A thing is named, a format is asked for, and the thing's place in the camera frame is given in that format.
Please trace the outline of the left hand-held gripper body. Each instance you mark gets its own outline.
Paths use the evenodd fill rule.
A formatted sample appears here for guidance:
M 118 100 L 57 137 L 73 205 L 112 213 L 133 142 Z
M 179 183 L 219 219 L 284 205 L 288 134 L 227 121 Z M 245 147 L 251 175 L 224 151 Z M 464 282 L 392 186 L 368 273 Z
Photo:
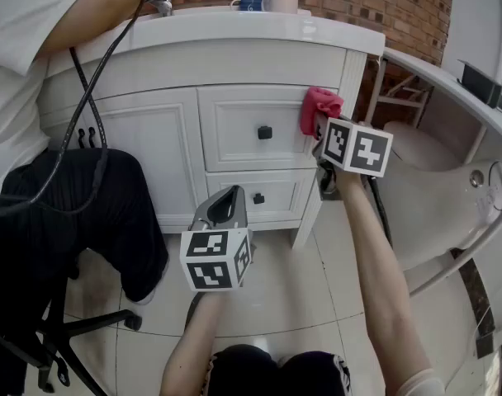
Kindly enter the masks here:
M 253 262 L 252 237 L 246 217 L 226 224 L 195 218 L 181 234 L 179 252 L 191 290 L 219 292 L 240 287 Z

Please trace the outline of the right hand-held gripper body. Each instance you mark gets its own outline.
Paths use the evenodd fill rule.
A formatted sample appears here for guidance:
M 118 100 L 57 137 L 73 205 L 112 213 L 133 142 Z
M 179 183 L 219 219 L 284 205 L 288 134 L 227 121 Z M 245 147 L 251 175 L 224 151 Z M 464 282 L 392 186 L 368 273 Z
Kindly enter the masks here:
M 368 177 L 383 177 L 391 153 L 393 134 L 356 124 L 350 120 L 328 118 L 323 139 L 317 139 L 312 153 L 316 159 L 317 182 L 323 200 L 337 200 L 337 170 Z

